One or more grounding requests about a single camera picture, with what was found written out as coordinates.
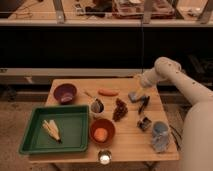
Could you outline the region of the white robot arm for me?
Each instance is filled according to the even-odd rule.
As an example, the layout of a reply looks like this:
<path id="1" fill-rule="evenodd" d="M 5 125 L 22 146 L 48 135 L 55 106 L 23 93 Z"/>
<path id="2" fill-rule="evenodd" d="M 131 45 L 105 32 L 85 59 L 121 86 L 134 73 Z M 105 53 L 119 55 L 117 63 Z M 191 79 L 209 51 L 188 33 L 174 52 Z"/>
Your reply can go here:
<path id="1" fill-rule="evenodd" d="M 143 88 L 170 81 L 191 104 L 184 120 L 180 171 L 213 171 L 213 91 L 187 76 L 181 65 L 159 57 L 140 78 Z"/>

